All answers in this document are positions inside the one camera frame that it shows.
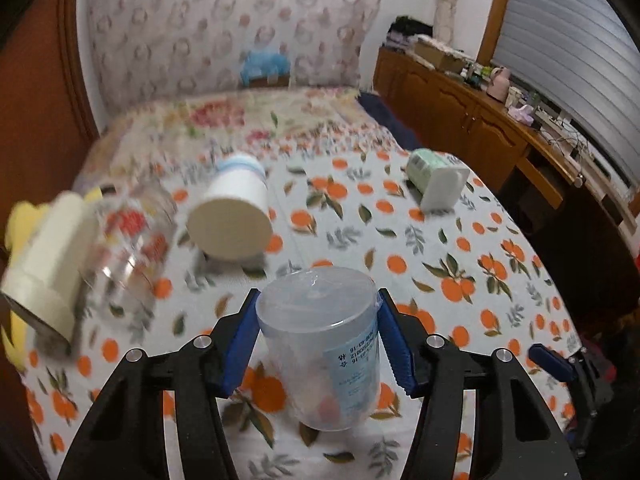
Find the clear plastic lidded cup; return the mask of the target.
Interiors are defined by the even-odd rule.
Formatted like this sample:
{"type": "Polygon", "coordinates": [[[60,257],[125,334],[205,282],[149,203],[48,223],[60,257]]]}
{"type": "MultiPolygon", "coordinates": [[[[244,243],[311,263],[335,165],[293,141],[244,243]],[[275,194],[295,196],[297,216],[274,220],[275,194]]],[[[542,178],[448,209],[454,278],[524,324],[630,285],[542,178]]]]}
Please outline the clear plastic lidded cup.
{"type": "Polygon", "coordinates": [[[320,431],[363,422],[378,403],[378,290],[369,275],[322,266],[276,278],[257,319],[295,417],[320,431]]]}

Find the white paper cup blue stripes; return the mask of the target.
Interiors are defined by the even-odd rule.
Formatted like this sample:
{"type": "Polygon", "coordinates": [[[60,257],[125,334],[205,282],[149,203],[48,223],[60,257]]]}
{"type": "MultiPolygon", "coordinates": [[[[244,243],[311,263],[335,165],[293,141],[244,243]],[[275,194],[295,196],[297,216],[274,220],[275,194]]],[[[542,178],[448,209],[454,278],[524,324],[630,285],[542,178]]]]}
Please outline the white paper cup blue stripes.
{"type": "Polygon", "coordinates": [[[264,252],[272,237],[266,170],[236,153],[216,163],[212,182],[186,217],[186,232],[205,255],[240,261],[264,252]]]}

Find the floral clear glass cup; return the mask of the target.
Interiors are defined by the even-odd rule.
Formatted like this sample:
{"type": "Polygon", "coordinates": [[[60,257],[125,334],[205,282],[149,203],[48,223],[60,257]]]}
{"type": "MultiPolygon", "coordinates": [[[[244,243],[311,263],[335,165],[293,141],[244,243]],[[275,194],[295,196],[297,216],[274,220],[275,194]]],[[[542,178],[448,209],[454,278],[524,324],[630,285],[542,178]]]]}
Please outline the floral clear glass cup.
{"type": "Polygon", "coordinates": [[[115,321],[148,316],[177,225],[177,205],[160,181],[139,182],[96,205],[99,232],[82,278],[85,305],[115,321]]]}

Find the orange print table cloth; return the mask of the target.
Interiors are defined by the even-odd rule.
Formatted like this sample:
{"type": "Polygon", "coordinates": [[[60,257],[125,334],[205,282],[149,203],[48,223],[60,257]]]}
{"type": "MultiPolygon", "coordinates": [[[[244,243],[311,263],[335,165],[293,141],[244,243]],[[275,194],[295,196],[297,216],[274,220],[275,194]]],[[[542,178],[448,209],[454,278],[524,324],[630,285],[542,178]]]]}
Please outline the orange print table cloth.
{"type": "MultiPolygon", "coordinates": [[[[384,287],[400,312],[457,347],[483,354],[508,349],[566,427],[575,414],[566,385],[527,355],[533,344],[562,356],[580,345],[547,269],[484,180],[469,177],[452,211],[426,214],[408,185],[407,160],[404,152],[266,155],[272,235],[261,255],[243,263],[206,258],[186,230],[213,165],[198,162],[168,176],[177,231],[165,244],[150,306],[137,307],[123,290],[113,302],[88,292],[72,352],[29,341],[24,384],[49,474],[60,472],[82,419],[127,350],[177,350],[238,312],[251,288],[269,285],[286,313],[306,306],[318,318],[356,302],[365,284],[384,287]]],[[[331,385],[323,356],[278,365],[258,341],[239,390],[219,404],[242,478],[399,477],[420,402],[382,361],[366,420],[341,432],[301,422],[294,411],[299,393],[314,422],[336,419],[345,399],[331,385]]]]}

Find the white square mug green label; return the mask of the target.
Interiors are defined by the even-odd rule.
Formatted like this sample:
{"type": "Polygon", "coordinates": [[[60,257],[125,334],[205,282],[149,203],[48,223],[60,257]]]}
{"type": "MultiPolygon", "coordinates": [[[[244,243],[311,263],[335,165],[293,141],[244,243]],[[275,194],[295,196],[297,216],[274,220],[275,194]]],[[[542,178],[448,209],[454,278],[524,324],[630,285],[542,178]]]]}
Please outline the white square mug green label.
{"type": "Polygon", "coordinates": [[[406,175],[421,193],[423,212],[454,209],[471,170],[454,156],[419,148],[411,152],[406,175]]]}

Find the wooden sideboard cabinet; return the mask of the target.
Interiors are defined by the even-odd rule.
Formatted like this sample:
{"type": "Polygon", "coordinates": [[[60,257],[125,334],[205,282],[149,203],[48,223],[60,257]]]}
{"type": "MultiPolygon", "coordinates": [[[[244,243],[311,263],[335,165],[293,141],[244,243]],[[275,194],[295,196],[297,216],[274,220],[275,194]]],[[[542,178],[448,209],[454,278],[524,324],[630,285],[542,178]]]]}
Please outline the wooden sideboard cabinet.
{"type": "Polygon", "coordinates": [[[638,255],[638,214],[578,136],[550,120],[540,129],[522,125],[485,92],[386,47],[378,50],[373,88],[422,145],[461,158],[529,232],[556,218],[592,228],[600,214],[638,255]]]}

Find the floral bed cover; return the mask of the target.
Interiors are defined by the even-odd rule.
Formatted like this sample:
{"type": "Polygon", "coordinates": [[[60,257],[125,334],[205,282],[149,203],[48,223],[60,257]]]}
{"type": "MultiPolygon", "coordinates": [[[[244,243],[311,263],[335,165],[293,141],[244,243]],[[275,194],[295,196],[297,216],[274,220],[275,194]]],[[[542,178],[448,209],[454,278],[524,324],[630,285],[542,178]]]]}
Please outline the floral bed cover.
{"type": "Polygon", "coordinates": [[[261,160],[352,152],[393,152],[390,130],[359,103],[354,88],[255,89],[160,100],[114,118],[74,183],[105,183],[209,166],[234,152],[261,160]]]}

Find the pink tissue pack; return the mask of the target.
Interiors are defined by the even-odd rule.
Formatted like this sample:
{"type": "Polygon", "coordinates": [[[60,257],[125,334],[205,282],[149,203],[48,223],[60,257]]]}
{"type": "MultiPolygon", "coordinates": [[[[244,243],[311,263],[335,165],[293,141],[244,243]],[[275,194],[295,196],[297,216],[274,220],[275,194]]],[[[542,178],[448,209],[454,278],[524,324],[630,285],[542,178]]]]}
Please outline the pink tissue pack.
{"type": "Polygon", "coordinates": [[[535,109],[529,104],[520,107],[511,106],[508,109],[508,115],[516,122],[530,127],[535,119],[535,109]]]}

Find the brown cardboard box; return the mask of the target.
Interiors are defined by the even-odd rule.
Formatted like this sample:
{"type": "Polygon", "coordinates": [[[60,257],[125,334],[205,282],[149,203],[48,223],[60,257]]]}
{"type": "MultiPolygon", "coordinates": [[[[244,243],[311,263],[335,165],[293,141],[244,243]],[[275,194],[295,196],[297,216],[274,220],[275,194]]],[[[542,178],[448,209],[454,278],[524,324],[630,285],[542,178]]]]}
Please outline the brown cardboard box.
{"type": "Polygon", "coordinates": [[[270,75],[265,77],[253,78],[248,83],[252,89],[256,88],[288,88],[290,84],[290,75],[270,75]]]}

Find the pink kettle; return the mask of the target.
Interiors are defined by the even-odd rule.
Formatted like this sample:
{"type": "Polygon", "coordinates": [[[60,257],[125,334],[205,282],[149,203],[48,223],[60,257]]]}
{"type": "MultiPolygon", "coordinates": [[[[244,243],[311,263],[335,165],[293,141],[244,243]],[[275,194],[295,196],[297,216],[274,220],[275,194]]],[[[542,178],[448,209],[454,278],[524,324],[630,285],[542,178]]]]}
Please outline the pink kettle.
{"type": "Polygon", "coordinates": [[[511,71],[506,67],[495,67],[489,76],[486,94],[494,100],[504,103],[511,85],[511,71]]]}

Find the blue plastic bag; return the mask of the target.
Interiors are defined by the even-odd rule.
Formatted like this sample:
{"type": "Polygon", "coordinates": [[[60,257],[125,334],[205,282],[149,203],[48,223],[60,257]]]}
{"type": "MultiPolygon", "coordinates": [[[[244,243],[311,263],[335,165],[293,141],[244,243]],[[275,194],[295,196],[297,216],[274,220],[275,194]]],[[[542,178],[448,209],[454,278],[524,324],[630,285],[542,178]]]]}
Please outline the blue plastic bag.
{"type": "Polygon", "coordinates": [[[244,87],[253,78],[270,75],[290,74],[291,63],[288,57],[281,53],[250,51],[246,56],[241,71],[240,78],[244,87]]]}

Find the cardboard box on cabinet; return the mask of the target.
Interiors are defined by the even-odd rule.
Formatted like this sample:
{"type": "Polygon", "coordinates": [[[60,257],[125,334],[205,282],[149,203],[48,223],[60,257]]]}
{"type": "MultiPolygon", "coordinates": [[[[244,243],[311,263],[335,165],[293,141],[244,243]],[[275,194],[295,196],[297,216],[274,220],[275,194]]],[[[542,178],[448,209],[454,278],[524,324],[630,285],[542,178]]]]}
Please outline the cardboard box on cabinet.
{"type": "Polygon", "coordinates": [[[439,47],[421,40],[414,44],[413,51],[422,60],[432,64],[435,70],[443,73],[458,74],[469,63],[469,59],[465,55],[450,49],[450,47],[439,47]]]}

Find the brown louvered wardrobe door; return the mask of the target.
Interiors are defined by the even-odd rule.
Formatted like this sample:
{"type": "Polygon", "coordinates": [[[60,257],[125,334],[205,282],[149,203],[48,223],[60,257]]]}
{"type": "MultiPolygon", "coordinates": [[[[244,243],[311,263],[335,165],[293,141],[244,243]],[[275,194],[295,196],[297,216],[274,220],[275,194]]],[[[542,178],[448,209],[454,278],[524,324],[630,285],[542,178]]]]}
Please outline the brown louvered wardrobe door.
{"type": "Polygon", "coordinates": [[[99,136],[76,0],[1,0],[1,217],[70,188],[99,136]]]}

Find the stack of folded clothes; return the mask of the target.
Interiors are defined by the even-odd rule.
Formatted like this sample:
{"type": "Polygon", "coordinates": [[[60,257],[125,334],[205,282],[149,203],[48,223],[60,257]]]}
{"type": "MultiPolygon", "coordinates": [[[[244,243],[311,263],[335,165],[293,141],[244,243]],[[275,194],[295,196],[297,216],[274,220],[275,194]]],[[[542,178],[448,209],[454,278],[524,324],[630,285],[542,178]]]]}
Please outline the stack of folded clothes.
{"type": "Polygon", "coordinates": [[[394,51],[405,51],[411,47],[411,40],[420,35],[432,36],[433,26],[408,15],[399,15],[390,24],[383,46],[394,51]]]}

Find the patterned lace curtain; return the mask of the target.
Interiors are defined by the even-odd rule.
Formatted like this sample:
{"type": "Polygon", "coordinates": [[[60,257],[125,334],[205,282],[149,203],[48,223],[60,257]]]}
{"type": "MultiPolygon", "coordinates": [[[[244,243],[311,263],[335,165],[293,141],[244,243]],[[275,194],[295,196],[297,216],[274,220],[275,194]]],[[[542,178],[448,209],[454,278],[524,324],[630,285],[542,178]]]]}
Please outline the patterned lace curtain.
{"type": "Polygon", "coordinates": [[[88,0],[106,109],[241,87],[251,55],[280,54],[296,86],[354,86],[381,0],[88,0]]]}

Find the grey window shutter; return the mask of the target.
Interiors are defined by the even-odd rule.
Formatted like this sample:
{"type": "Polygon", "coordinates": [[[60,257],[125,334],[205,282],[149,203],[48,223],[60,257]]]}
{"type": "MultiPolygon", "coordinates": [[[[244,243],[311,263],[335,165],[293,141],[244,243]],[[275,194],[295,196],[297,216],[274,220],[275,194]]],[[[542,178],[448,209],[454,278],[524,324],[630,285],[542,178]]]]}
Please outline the grey window shutter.
{"type": "Polygon", "coordinates": [[[639,50],[606,0],[508,0],[492,59],[639,180],[639,50]]]}

